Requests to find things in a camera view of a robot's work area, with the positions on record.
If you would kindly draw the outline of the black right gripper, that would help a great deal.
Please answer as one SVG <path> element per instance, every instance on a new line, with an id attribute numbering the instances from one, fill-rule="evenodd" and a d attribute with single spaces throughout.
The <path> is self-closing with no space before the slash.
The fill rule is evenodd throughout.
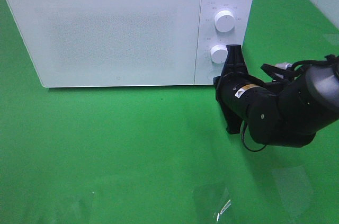
<path id="1" fill-rule="evenodd" d="M 213 85 L 216 89 L 216 100 L 226 121 L 226 131 L 234 135 L 240 133 L 242 118 L 248 117 L 249 106 L 254 102 L 254 97 L 250 97 L 251 93 L 264 88 L 265 83 L 248 75 L 241 45 L 228 44 L 226 49 L 228 55 L 222 69 L 222 76 L 215 77 Z"/>

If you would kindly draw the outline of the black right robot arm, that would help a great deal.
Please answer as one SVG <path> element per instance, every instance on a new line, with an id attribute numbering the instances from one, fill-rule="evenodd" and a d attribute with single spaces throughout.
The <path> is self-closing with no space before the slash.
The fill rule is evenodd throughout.
<path id="1" fill-rule="evenodd" d="M 316 132 L 338 120 L 338 56 L 301 60 L 262 70 L 264 82 L 249 74 L 238 44 L 213 84 L 229 134 L 244 135 L 262 146 L 303 147 Z"/>

